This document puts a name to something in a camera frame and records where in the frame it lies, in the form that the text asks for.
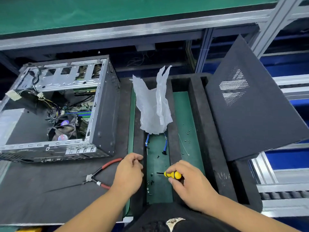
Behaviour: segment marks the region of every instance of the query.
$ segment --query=yellow screwdriver handle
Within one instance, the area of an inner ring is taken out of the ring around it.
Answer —
[[[177,180],[179,180],[182,177],[181,173],[179,173],[177,171],[171,172],[170,174],[167,174],[166,172],[164,172],[164,176],[166,176],[167,178],[171,177],[171,178],[174,178],[174,179],[177,179]]]

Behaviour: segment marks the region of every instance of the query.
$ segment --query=green tabletop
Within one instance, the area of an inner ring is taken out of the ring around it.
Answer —
[[[0,0],[0,35],[274,2],[276,0]]]

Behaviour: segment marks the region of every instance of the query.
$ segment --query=yellow screwdriver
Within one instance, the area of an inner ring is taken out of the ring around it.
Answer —
[[[163,173],[157,173],[157,174],[164,174],[164,176],[166,176],[167,178],[171,177],[171,178],[174,178],[174,179],[181,179],[182,175],[181,173],[175,171],[175,172],[171,172],[170,174],[166,173],[166,172],[163,172]]]

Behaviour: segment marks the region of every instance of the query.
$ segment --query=yellow object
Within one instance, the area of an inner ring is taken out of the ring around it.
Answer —
[[[42,232],[42,228],[21,229],[16,232]]]
[[[181,175],[181,173],[179,173],[179,172],[171,172],[170,174],[167,174],[166,172],[164,172],[164,176],[166,176],[167,178],[174,178],[174,179],[177,179],[177,180],[179,180],[181,177],[182,177],[182,175]]]

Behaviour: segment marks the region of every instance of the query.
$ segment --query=plastic bag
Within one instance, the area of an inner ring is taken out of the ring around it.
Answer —
[[[149,134],[163,133],[171,123],[171,111],[165,98],[166,81],[170,72],[165,66],[157,74],[157,87],[149,90],[141,78],[133,75],[133,89],[136,94],[136,106],[141,111],[141,129]]]

